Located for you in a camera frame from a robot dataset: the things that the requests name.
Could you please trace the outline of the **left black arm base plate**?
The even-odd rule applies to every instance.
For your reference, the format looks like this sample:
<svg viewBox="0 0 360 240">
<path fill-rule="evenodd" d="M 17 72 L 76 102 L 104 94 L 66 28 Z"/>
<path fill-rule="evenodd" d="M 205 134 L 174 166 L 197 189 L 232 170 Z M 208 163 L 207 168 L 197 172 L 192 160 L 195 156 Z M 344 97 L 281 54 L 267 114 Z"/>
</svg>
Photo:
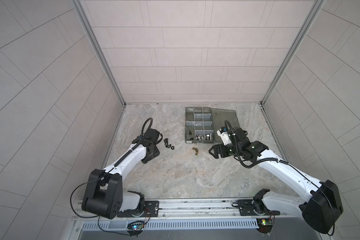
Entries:
<svg viewBox="0 0 360 240">
<path fill-rule="evenodd" d="M 117 214 L 118 218 L 143 218 L 157 217 L 159 212 L 159 201 L 145 201 L 139 204 L 136 210 L 125 210 Z"/>
</svg>

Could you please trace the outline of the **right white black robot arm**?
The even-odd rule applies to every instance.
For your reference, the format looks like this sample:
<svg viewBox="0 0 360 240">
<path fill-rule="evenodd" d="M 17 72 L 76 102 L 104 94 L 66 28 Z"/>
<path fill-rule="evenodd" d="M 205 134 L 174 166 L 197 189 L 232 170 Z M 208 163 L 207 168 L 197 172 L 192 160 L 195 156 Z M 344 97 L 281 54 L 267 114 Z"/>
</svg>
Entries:
<svg viewBox="0 0 360 240">
<path fill-rule="evenodd" d="M 217 130 L 222 143 L 210 148 L 215 158 L 234 157 L 244 168 L 259 166 L 279 178 L 297 196 L 282 195 L 269 189 L 260 190 L 250 203 L 236 202 L 234 207 L 270 216 L 263 224 L 272 224 L 276 212 L 302 218 L 311 228 L 329 236 L 335 233 L 335 223 L 344 212 L 338 186 L 330 180 L 320 181 L 283 160 L 265 144 L 247 137 L 241 128 L 229 122 Z"/>
</svg>

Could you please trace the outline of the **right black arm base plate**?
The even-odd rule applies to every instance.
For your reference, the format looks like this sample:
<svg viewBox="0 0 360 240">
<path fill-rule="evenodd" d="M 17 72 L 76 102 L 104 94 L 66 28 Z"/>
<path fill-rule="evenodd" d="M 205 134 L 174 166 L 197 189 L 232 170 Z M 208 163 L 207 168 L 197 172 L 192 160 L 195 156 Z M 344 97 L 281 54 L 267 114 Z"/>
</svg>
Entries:
<svg viewBox="0 0 360 240">
<path fill-rule="evenodd" d="M 279 216 L 279 211 L 269 211 L 263 204 L 254 200 L 237 200 L 231 204 L 233 208 L 239 209 L 240 216 Z"/>
</svg>

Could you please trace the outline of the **silver hex bolt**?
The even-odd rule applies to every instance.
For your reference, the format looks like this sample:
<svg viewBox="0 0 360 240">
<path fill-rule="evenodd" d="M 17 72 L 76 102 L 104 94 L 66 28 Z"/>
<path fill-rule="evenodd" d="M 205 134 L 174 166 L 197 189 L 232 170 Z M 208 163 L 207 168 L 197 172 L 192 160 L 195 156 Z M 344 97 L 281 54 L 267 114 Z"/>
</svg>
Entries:
<svg viewBox="0 0 360 240">
<path fill-rule="evenodd" d="M 195 135 L 195 139 L 198 141 L 211 141 L 212 136 L 211 135 Z"/>
</svg>

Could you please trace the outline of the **clear compartment organizer box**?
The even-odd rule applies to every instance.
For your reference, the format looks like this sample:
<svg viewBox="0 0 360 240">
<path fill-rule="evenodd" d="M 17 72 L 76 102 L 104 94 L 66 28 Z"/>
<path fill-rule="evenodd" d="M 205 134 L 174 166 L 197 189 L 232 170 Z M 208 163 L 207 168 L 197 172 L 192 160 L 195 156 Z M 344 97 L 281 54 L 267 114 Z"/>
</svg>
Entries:
<svg viewBox="0 0 360 240">
<path fill-rule="evenodd" d="M 235 110 L 216 109 L 210 107 L 186 107 L 185 142 L 187 144 L 213 144 L 222 143 L 217 130 L 225 127 L 225 120 L 236 128 L 239 119 Z M 211 135 L 211 141 L 198 141 L 195 135 Z"/>
</svg>

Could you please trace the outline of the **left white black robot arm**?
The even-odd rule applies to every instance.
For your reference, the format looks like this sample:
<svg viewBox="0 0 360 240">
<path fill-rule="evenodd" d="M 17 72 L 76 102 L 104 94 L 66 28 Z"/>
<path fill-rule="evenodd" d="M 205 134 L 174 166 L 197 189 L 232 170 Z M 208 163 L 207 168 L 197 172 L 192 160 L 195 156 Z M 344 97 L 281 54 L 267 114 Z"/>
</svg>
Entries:
<svg viewBox="0 0 360 240">
<path fill-rule="evenodd" d="M 102 170 L 93 170 L 86 186 L 82 210 L 110 220 L 120 212 L 141 216 L 145 211 L 145 197 L 139 192 L 124 191 L 123 179 L 138 162 L 146 164 L 159 156 L 157 144 L 161 140 L 159 131 L 149 129 L 137 137 L 114 163 Z"/>
</svg>

